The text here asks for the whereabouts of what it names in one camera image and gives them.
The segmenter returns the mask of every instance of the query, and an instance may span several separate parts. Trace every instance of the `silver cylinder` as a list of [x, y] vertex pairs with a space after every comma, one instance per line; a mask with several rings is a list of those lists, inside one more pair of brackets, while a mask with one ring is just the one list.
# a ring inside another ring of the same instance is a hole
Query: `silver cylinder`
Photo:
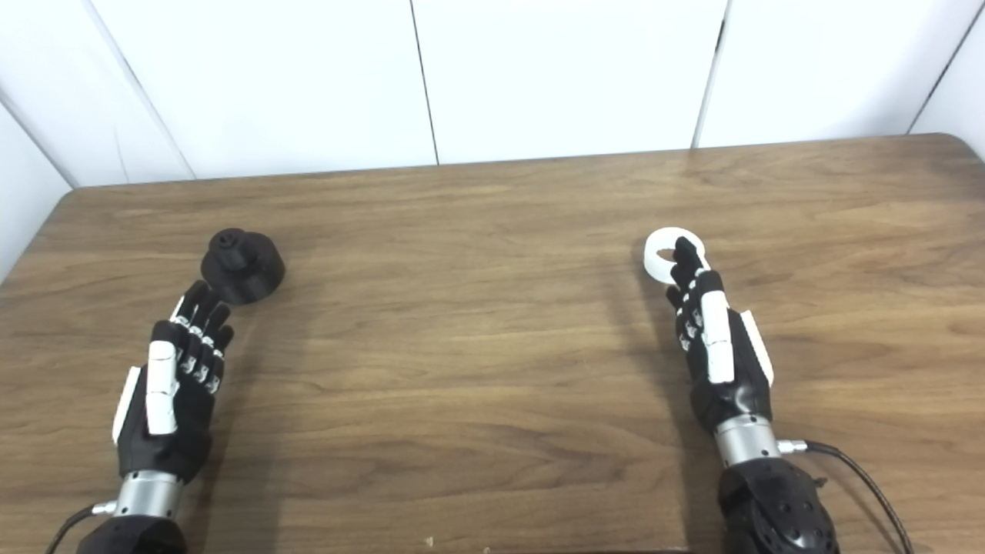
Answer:
[[761, 457], [780, 457], [769, 420], [741, 415], [715, 428], [715, 443], [725, 467]]
[[114, 518], [124, 516], [153, 516], [174, 519], [181, 496], [181, 480], [162, 471], [133, 471], [127, 473], [116, 499]]

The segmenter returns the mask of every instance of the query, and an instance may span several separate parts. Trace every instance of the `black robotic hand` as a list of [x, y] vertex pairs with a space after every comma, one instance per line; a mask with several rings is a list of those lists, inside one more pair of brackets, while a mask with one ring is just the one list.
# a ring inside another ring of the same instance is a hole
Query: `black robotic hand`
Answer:
[[691, 408], [714, 436], [725, 465], [718, 488], [725, 551], [837, 554], [834, 526], [814, 479], [781, 456], [773, 435], [773, 368], [753, 315], [729, 307], [722, 278], [704, 259], [697, 237], [665, 228], [651, 239], [669, 244], [663, 242], [669, 236], [676, 237], [673, 267], [666, 271], [670, 262], [652, 257], [653, 244], [644, 252], [644, 267], [658, 281], [675, 283], [667, 299], [688, 360]]
[[191, 481], [212, 446], [209, 426], [224, 373], [230, 309], [204, 281], [151, 333], [148, 362], [131, 368], [113, 419], [119, 473], [154, 470]]
[[667, 299], [677, 311], [677, 334], [694, 383], [690, 403], [709, 433], [736, 416], [772, 419], [773, 368], [751, 312], [732, 310], [717, 271], [680, 237]]

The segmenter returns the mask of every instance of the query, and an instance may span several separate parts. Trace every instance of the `cable connector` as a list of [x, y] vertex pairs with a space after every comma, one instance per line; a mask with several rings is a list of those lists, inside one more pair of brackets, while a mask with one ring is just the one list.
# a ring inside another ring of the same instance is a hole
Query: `cable connector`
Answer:
[[116, 512], [115, 500], [93, 504], [93, 516], [111, 516], [113, 512]]
[[789, 441], [782, 440], [776, 442], [776, 449], [780, 450], [781, 454], [795, 454], [799, 452], [807, 451], [807, 441]]

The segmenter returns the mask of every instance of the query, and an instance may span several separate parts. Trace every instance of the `black wrist mount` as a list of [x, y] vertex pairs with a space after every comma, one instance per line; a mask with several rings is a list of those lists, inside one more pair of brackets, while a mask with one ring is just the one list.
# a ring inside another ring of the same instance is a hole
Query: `black wrist mount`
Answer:
[[718, 485], [726, 554], [839, 554], [818, 484], [782, 458], [729, 467]]
[[77, 554], [185, 554], [178, 524], [150, 516], [111, 518], [79, 541]]

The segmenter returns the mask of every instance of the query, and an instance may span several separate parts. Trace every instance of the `black cable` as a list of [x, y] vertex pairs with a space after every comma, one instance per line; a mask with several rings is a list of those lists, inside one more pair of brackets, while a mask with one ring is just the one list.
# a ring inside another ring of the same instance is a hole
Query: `black cable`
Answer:
[[93, 508], [95, 507], [95, 504], [90, 504], [77, 511], [75, 514], [69, 516], [68, 519], [62, 523], [62, 526], [58, 528], [58, 532], [55, 533], [55, 536], [51, 538], [51, 543], [48, 544], [47, 549], [44, 550], [44, 554], [54, 554], [55, 548], [58, 548], [58, 543], [61, 542], [61, 539], [65, 538], [65, 533], [67, 533], [68, 530], [74, 527], [79, 521], [94, 516], [95, 514], [93, 514]]
[[845, 462], [848, 467], [852, 468], [852, 471], [854, 471], [855, 474], [865, 482], [866, 486], [869, 487], [869, 490], [872, 491], [872, 494], [876, 495], [876, 499], [879, 500], [879, 503], [883, 505], [883, 510], [886, 511], [886, 515], [889, 517], [889, 520], [892, 521], [892, 526], [895, 527], [896, 532], [899, 533], [899, 540], [903, 543], [903, 553], [913, 554], [913, 543], [910, 542], [910, 536], [906, 534], [906, 528], [903, 527], [902, 520], [900, 520], [899, 516], [896, 515], [896, 511], [892, 508], [892, 505], [889, 503], [886, 495], [883, 494], [883, 491], [879, 490], [879, 487], [876, 485], [876, 481], [873, 481], [872, 477], [870, 477], [869, 474], [862, 469], [862, 466], [856, 463], [854, 459], [848, 457], [848, 454], [831, 445], [815, 443], [814, 441], [804, 442], [807, 444], [808, 452], [818, 452], [832, 455]]

